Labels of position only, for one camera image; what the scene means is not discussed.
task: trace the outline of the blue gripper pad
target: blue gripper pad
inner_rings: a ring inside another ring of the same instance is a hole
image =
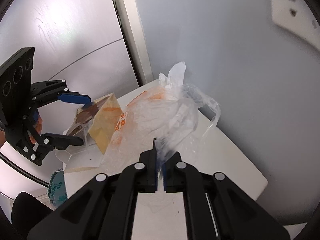
[[[38,121],[38,118],[39,118],[39,111],[38,109],[35,111],[35,113],[33,114],[33,119],[35,120],[35,122]]]
[[[85,105],[91,102],[91,98],[85,95],[74,95],[71,93],[62,93],[58,96],[58,99],[65,103],[73,103],[73,104],[80,104]]]

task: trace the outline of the gray wall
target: gray wall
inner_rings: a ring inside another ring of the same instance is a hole
[[[271,21],[270,0],[136,0],[154,78],[185,60],[186,82],[221,103],[218,127],[269,181],[282,223],[320,200],[320,52]]]
[[[10,199],[0,193],[0,207],[2,208],[4,214],[7,216],[11,222],[11,206]]]

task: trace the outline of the human hand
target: human hand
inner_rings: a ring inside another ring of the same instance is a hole
[[[38,121],[36,123],[36,131],[38,134],[41,134],[41,130],[42,130],[42,118],[39,116]],[[30,135],[30,141],[31,143],[35,144],[36,143],[36,139]]]

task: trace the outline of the white tabletop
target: white tabletop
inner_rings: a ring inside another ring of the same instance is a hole
[[[154,80],[120,97],[122,109],[145,90],[158,85]],[[199,124],[194,132],[201,137],[210,121],[199,112]],[[183,146],[177,148],[183,152]],[[196,168],[207,174],[217,171],[225,173],[252,199],[256,200],[267,186],[267,180],[251,161],[217,127],[208,134],[205,148],[199,156]],[[96,174],[103,172],[96,168],[87,171],[65,173],[67,195],[70,197]],[[132,239],[187,239],[182,193],[139,194],[135,212]]]

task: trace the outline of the clear plastic wrap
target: clear plastic wrap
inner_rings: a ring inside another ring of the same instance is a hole
[[[73,124],[65,133],[78,136],[84,145],[55,150],[66,164],[65,173],[98,168],[123,112],[113,93],[90,102],[76,112]]]
[[[153,87],[132,100],[125,110],[108,145],[101,167],[109,175],[121,172],[126,166],[137,162],[141,152],[152,148],[156,138],[158,167],[161,167],[176,151],[177,146],[190,138],[190,151],[197,155],[201,143],[192,137],[198,125],[198,108],[208,106],[214,117],[202,139],[220,117],[219,104],[202,93],[194,85],[174,88]]]

